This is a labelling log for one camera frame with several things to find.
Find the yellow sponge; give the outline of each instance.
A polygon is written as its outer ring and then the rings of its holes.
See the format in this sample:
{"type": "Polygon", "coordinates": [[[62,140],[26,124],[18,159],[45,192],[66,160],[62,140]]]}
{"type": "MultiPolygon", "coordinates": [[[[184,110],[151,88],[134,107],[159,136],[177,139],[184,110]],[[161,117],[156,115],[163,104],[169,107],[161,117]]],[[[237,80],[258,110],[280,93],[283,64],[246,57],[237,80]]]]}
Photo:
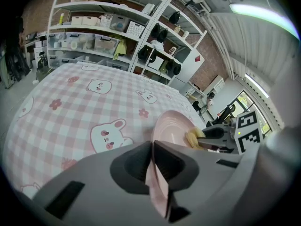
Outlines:
{"type": "Polygon", "coordinates": [[[194,134],[196,137],[206,137],[204,132],[202,132],[201,129],[196,126],[192,128],[189,132],[194,134]]]}
{"type": "Polygon", "coordinates": [[[198,137],[206,137],[204,132],[201,131],[200,128],[194,127],[187,133],[185,133],[185,137],[188,140],[189,144],[194,149],[200,149],[203,150],[203,147],[198,144],[198,137]]]}
{"type": "Polygon", "coordinates": [[[198,140],[197,140],[197,137],[193,133],[187,132],[187,133],[185,133],[185,137],[188,140],[188,142],[192,148],[198,148],[198,140]]]}

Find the yellow cloth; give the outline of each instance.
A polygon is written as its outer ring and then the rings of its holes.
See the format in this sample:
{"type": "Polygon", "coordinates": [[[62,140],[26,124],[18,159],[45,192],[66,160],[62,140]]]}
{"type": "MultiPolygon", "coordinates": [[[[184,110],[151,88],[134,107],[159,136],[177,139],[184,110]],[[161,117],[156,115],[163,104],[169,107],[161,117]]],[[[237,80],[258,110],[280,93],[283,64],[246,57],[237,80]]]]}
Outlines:
{"type": "Polygon", "coordinates": [[[119,54],[125,55],[127,53],[126,40],[123,37],[116,35],[116,34],[111,34],[110,37],[120,40],[117,48],[115,49],[115,53],[114,53],[114,57],[113,57],[113,60],[116,60],[118,58],[119,54]]]}

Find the white storage bin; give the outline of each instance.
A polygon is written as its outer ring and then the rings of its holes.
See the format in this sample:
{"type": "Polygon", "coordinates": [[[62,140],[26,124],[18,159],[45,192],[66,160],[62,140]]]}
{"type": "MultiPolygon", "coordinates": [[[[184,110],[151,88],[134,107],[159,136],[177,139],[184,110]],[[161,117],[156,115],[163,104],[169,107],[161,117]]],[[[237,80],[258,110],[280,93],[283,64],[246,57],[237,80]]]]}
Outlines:
{"type": "Polygon", "coordinates": [[[67,32],[67,48],[93,49],[95,35],[93,33],[67,32]]]}
{"type": "Polygon", "coordinates": [[[57,42],[61,44],[61,40],[66,38],[66,34],[64,32],[56,32],[50,33],[48,35],[48,46],[49,48],[54,48],[54,43],[57,42]]]}
{"type": "Polygon", "coordinates": [[[61,65],[68,63],[76,63],[76,60],[72,58],[58,58],[56,56],[49,57],[49,66],[53,68],[58,68],[61,65]]]}
{"type": "Polygon", "coordinates": [[[99,26],[109,28],[113,19],[113,14],[105,14],[100,18],[99,26]]]}
{"type": "Polygon", "coordinates": [[[81,52],[64,51],[63,54],[61,56],[58,56],[58,57],[76,59],[79,56],[81,56],[82,54],[83,53],[81,53],[81,52]]]}
{"type": "Polygon", "coordinates": [[[128,25],[129,18],[114,14],[110,28],[123,32],[128,25]]]}
{"type": "Polygon", "coordinates": [[[72,17],[71,25],[81,25],[83,24],[83,17],[72,17]]]}
{"type": "Polygon", "coordinates": [[[83,25],[99,26],[100,19],[97,17],[83,17],[83,25]]]}
{"type": "Polygon", "coordinates": [[[129,64],[118,60],[111,60],[111,59],[107,59],[107,66],[119,70],[124,70],[124,71],[127,71],[129,68],[129,64]]]}
{"type": "Polygon", "coordinates": [[[94,50],[114,55],[115,49],[118,46],[120,40],[95,34],[94,50]]]}
{"type": "Polygon", "coordinates": [[[127,28],[127,34],[131,34],[139,38],[144,29],[145,26],[131,21],[127,28]]]}
{"type": "Polygon", "coordinates": [[[66,48],[68,45],[67,40],[61,40],[61,46],[62,48],[66,48]]]}
{"type": "Polygon", "coordinates": [[[76,58],[76,61],[101,65],[105,61],[105,59],[106,58],[103,56],[85,54],[76,58]]]}

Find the desk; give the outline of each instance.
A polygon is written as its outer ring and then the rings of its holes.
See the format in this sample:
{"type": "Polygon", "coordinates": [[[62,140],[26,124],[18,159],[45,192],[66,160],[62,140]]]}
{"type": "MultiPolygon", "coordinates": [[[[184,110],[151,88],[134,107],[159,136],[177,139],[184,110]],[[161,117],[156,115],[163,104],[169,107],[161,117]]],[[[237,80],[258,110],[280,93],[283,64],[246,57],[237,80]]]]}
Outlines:
{"type": "Polygon", "coordinates": [[[206,96],[204,92],[195,87],[190,81],[188,81],[186,85],[180,90],[180,94],[182,94],[183,96],[186,96],[187,93],[191,94],[196,99],[199,99],[200,96],[206,96]]]}

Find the bottle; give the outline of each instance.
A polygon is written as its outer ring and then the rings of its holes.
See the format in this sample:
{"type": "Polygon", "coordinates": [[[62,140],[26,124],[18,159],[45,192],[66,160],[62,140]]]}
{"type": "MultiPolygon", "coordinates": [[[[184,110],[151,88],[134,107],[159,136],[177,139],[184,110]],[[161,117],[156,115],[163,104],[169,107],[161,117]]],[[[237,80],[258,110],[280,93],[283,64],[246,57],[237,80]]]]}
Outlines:
{"type": "Polygon", "coordinates": [[[62,13],[61,16],[60,16],[60,22],[59,22],[60,25],[63,24],[63,18],[64,18],[64,13],[62,13]]]}
{"type": "Polygon", "coordinates": [[[174,28],[175,33],[179,33],[180,30],[181,30],[181,26],[177,26],[174,28]]]}

